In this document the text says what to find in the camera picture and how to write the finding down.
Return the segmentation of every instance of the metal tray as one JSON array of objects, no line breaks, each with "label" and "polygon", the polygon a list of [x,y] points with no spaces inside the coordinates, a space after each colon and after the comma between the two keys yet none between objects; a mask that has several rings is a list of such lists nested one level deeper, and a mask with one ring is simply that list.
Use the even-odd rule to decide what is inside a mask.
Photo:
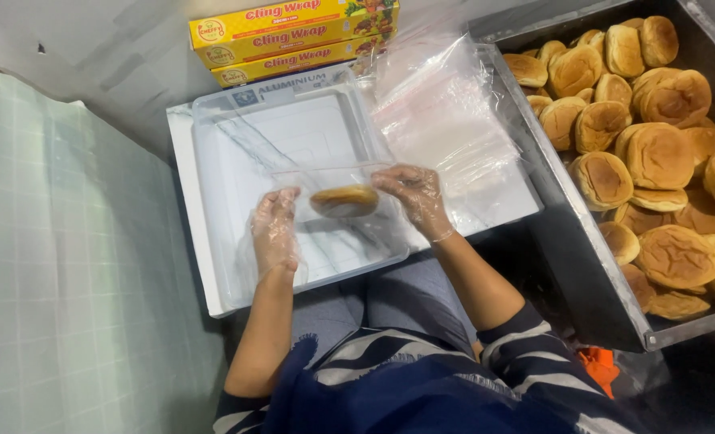
[{"label": "metal tray", "polygon": [[546,209],[527,219],[527,223],[569,305],[578,337],[589,344],[634,352],[657,350],[707,334],[715,330],[715,313],[686,323],[642,314],[592,214],[502,61],[501,53],[520,53],[552,39],[569,43],[586,30],[605,29],[629,18],[650,15],[666,16],[676,25],[680,50],[671,66],[698,70],[709,79],[714,94],[709,116],[715,122],[715,25],[695,0],[610,0],[583,12],[481,39],[489,43],[484,45],[483,55],[490,58],[503,77],[505,90],[516,100],[517,110],[526,119],[526,133],[538,144],[536,149],[525,148],[524,155],[535,165],[531,178]]}]

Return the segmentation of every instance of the plastic container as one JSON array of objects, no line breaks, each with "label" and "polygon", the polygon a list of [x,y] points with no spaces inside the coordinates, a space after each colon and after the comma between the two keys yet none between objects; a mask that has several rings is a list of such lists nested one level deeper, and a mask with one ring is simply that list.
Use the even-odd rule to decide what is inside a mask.
[{"label": "plastic container", "polygon": [[[391,161],[377,140],[346,64],[198,98],[193,105],[196,169],[221,304],[248,306],[257,281],[248,221],[277,186],[273,172],[318,164]],[[408,246],[377,249],[360,231],[297,228],[306,267],[302,292],[400,262]]]}]

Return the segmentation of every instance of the plastic glove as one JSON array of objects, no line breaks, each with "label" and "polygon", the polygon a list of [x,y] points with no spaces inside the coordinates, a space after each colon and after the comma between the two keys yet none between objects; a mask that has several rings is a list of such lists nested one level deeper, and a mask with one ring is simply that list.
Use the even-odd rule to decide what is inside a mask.
[{"label": "plastic glove", "polygon": [[454,233],[454,226],[443,207],[436,171],[396,164],[374,172],[371,183],[401,201],[410,222],[429,242],[445,240]]},{"label": "plastic glove", "polygon": [[253,247],[256,250],[259,280],[274,266],[285,264],[291,271],[299,265],[295,241],[294,201],[301,194],[298,187],[284,188],[264,195],[250,221]]}]

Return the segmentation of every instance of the person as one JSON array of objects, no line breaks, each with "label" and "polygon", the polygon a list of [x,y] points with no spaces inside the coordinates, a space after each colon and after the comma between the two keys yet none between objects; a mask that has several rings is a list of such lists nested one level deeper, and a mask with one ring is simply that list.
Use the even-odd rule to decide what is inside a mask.
[{"label": "person", "polygon": [[362,313],[354,283],[294,297],[299,190],[267,194],[251,224],[260,282],[215,432],[643,431],[454,230],[436,172],[399,164],[371,182],[431,255],[366,276]]}]

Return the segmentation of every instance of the food image on box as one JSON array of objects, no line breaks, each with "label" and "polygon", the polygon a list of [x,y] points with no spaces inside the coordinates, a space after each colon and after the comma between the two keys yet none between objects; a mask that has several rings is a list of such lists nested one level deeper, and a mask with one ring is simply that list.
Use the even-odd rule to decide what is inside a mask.
[{"label": "food image on box", "polygon": [[397,29],[398,0],[297,0],[189,23],[209,70]]},{"label": "food image on box", "polygon": [[375,49],[380,50],[381,53],[381,47],[395,36],[395,33],[351,39],[342,43],[217,68],[211,72],[221,87],[238,86],[272,76],[367,56]]}]

